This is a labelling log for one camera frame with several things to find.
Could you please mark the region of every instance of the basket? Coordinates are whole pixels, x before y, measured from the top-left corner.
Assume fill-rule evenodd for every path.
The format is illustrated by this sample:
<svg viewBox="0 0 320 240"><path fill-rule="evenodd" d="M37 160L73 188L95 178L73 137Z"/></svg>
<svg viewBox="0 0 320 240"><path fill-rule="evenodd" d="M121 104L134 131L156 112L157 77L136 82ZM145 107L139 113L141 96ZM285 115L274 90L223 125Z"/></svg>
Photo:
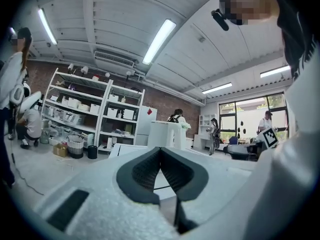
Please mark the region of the basket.
<svg viewBox="0 0 320 240"><path fill-rule="evenodd" d="M77 135L69 135L66 139L70 156L75 159L82 158L84 156L84 138Z"/></svg>

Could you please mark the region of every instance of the man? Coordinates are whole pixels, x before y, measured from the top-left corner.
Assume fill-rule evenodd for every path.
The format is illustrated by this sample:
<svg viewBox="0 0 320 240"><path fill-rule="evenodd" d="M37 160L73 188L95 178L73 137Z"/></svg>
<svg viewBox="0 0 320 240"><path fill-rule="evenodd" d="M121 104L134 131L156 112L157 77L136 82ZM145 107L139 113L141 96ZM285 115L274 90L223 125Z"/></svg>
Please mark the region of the man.
<svg viewBox="0 0 320 240"><path fill-rule="evenodd" d="M272 116L272 113L269 110L265 112L264 118L262 118L259 123L259 129L258 129L259 133L261 133L265 129L272 128L271 116Z"/></svg>
<svg viewBox="0 0 320 240"><path fill-rule="evenodd" d="M318 39L313 35L317 17L312 13L316 7L311 3L315 4L315 0L308 0L307 4L305 0L220 0L220 11L236 25L276 18L282 30L285 58L296 80L319 52Z"/></svg>
<svg viewBox="0 0 320 240"><path fill-rule="evenodd" d="M39 138L41 136L41 118L39 111L34 109L36 102L30 109L26 110L23 117L16 124L16 134L18 140L21 141L20 147L23 149L29 149L27 139L34 141L34 146L37 147Z"/></svg>

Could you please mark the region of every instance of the woman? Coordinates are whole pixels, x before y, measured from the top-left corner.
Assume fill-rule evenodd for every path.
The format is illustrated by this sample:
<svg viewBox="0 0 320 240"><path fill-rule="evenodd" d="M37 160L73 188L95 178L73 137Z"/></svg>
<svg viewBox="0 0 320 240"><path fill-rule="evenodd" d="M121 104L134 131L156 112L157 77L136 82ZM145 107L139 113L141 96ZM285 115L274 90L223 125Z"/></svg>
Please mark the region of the woman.
<svg viewBox="0 0 320 240"><path fill-rule="evenodd" d="M174 111L174 114L168 117L167 122L170 123L180 123L180 122L186 122L186 119L183 117L183 111L182 109L178 108Z"/></svg>
<svg viewBox="0 0 320 240"><path fill-rule="evenodd" d="M211 119L210 128L207 129L207 132L210 132L210 149L209 156L215 153L215 140L216 140L216 130L219 129L218 121L215 118Z"/></svg>
<svg viewBox="0 0 320 240"><path fill-rule="evenodd" d="M0 71L0 170L2 179L10 188L15 183L15 176L10 170L5 145L5 121L8 119L10 93L17 84L22 84L27 73L25 68L31 42L30 30L27 27L21 28L17 33L17 38L11 40L17 52Z"/></svg>

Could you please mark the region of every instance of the concrete floor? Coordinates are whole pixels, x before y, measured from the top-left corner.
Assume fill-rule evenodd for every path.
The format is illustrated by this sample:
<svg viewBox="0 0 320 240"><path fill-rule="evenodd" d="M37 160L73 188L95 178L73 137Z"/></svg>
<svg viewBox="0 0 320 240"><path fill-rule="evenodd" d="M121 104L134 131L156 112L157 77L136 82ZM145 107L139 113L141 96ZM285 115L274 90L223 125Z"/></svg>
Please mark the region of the concrete floor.
<svg viewBox="0 0 320 240"><path fill-rule="evenodd" d="M108 155L99 154L97 159L91 160L86 153L81 159L60 157L53 154L53 146L49 144L39 143L38 147L32 146L29 150L25 150L20 148L20 143L16 139L10 141L7 137L5 137L5 144L16 182L9 191L20 202L32 209L43 195L28 187L19 176L17 169L20 171L21 176L26 179L28 185L45 195L59 184L79 173L84 167L109 157Z"/></svg>

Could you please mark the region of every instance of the person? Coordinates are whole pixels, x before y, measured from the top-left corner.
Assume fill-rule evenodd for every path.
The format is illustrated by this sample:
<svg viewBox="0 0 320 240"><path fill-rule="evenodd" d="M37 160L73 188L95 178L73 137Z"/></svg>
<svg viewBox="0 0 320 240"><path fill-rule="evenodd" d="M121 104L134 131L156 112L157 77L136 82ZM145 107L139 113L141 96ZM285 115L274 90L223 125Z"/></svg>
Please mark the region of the person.
<svg viewBox="0 0 320 240"><path fill-rule="evenodd" d="M178 108L174 111L174 114L168 117L167 122L170 123L180 123L180 122L186 122L186 119L183 116L182 109Z"/></svg>
<svg viewBox="0 0 320 240"><path fill-rule="evenodd" d="M265 112L264 118L261 119L258 127L258 132L261 133L265 129L272 128L272 113L268 110Z"/></svg>
<svg viewBox="0 0 320 240"><path fill-rule="evenodd" d="M5 145L5 122L8 119L10 93L16 84L22 84L26 73L25 68L32 43L30 30L27 27L21 28L17 33L17 38L13 38L11 42L17 52L10 57L0 71L0 173L10 188L15 183L15 176L10 169Z"/></svg>
<svg viewBox="0 0 320 240"><path fill-rule="evenodd" d="M34 141L33 145L35 147L39 144L39 138L41 136L41 118L38 110L34 109L34 106L38 103L33 104L33 106L26 110L22 118L17 122L15 130L18 140L21 141L20 147L23 149L29 149L27 139Z"/></svg>
<svg viewBox="0 0 320 240"><path fill-rule="evenodd" d="M320 49L319 37L315 36L318 24L314 24L316 17L312 11L316 7L311 6L316 1L308 0L306 5L305 0L220 0L220 11L224 19L236 25L277 19L285 58L296 80L303 70L312 67L309 62Z"/></svg>
<svg viewBox="0 0 320 240"><path fill-rule="evenodd" d="M215 140L216 140L217 129L219 129L218 121L217 119L212 118L210 128L206 130L207 132L210 132L209 156L212 156L215 153Z"/></svg>

